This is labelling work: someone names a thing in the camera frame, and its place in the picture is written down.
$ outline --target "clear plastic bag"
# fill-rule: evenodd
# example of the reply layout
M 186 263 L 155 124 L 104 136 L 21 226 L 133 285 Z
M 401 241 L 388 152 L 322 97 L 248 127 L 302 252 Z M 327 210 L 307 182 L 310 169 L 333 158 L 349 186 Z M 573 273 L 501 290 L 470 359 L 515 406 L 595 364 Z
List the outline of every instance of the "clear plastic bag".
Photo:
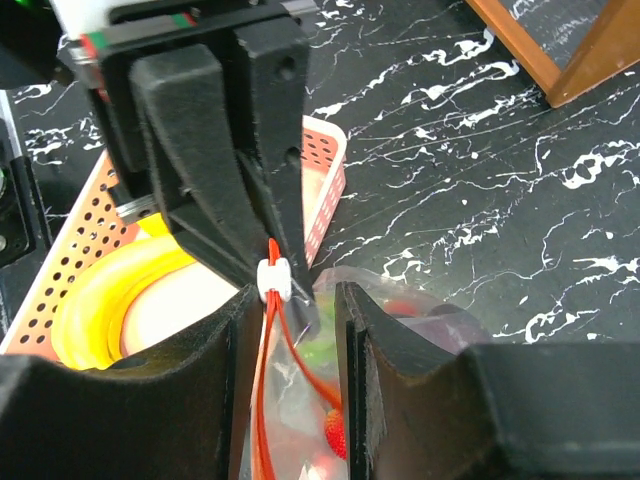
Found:
M 295 291 L 286 306 L 288 323 L 306 324 L 296 350 L 317 378 L 339 391 L 335 341 L 335 287 L 356 282 L 391 316 L 441 348 L 457 353 L 491 337 L 466 311 L 425 292 L 372 272 L 338 267 L 323 272 L 314 285 L 315 303 Z M 309 383 L 285 342 L 276 320 L 267 355 L 264 418 L 268 450 L 277 480 L 347 480 L 347 464 L 329 446 L 325 420 L 331 406 Z M 257 418 L 252 408 L 251 457 L 254 480 L 265 477 L 256 441 Z

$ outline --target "yellow plastic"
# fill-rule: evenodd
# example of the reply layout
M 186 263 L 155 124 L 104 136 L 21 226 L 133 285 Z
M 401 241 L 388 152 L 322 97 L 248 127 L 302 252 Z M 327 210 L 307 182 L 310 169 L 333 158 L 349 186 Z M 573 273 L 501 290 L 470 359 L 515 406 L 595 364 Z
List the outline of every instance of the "yellow plastic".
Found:
M 138 226 L 152 237 L 159 237 L 169 233 L 169 228 L 159 213 L 138 220 Z
M 54 317 L 51 341 L 62 363 L 76 370 L 106 369 L 120 360 L 129 306 L 156 280 L 193 262 L 171 235 L 138 240 L 96 262 Z

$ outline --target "black marble surface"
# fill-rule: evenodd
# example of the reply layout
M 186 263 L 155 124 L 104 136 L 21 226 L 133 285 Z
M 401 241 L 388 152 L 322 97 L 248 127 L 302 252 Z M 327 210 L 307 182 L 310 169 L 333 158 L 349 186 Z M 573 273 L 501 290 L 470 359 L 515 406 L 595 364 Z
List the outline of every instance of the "black marble surface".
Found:
M 639 339 L 640 69 L 551 110 L 463 1 L 326 0 L 308 113 L 348 134 L 315 272 L 468 308 L 499 341 Z M 103 142 L 77 85 L 14 94 L 54 230 Z
M 560 69 L 571 60 L 609 0 L 500 0 Z

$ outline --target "red drawstring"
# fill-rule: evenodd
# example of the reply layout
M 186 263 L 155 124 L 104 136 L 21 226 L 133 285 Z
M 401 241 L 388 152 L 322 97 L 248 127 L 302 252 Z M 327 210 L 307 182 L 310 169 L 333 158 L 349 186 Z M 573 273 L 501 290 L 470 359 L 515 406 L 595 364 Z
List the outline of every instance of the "red drawstring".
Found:
M 276 260 L 278 260 L 279 258 L 280 248 L 278 247 L 275 239 L 270 238 L 269 265 L 275 265 Z M 264 333 L 264 347 L 262 358 L 260 361 L 260 375 L 258 377 L 258 391 L 256 395 L 256 407 L 258 416 L 257 440 L 258 450 L 260 452 L 260 464 L 262 467 L 261 470 L 264 480 L 276 480 L 273 470 L 273 462 L 271 461 L 271 454 L 269 452 L 269 442 L 267 441 L 267 431 L 264 418 L 264 380 L 267 369 L 267 354 L 269 350 L 269 341 L 271 339 L 271 329 L 275 322 L 276 313 L 280 317 L 280 324 L 282 326 L 282 332 L 284 333 L 285 341 L 287 342 L 287 347 L 289 348 L 291 355 L 293 355 L 294 360 L 296 361 L 298 367 L 304 374 L 307 381 L 311 384 L 311 386 L 313 386 L 315 391 L 331 405 L 331 408 L 342 411 L 340 392 L 333 386 L 316 377 L 304 364 L 302 358 L 300 358 L 300 356 L 298 355 L 298 352 L 291 338 L 291 332 L 289 331 L 289 327 L 287 325 L 287 320 L 284 314 L 284 306 L 282 299 L 280 298 L 280 294 L 275 290 L 267 292 L 267 324 Z

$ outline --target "perforated basket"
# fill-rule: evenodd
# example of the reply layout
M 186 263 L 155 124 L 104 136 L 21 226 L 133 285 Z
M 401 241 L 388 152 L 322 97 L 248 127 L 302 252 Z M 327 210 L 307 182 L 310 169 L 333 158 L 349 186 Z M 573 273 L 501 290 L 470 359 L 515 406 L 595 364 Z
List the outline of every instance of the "perforated basket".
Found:
M 302 152 L 306 259 L 311 265 L 345 187 L 346 137 L 337 126 L 304 118 Z M 96 260 L 135 240 L 136 225 L 116 215 L 107 188 L 117 183 L 103 154 L 58 234 L 7 335 L 0 353 L 29 353 L 57 361 L 51 346 L 53 314 L 69 285 Z

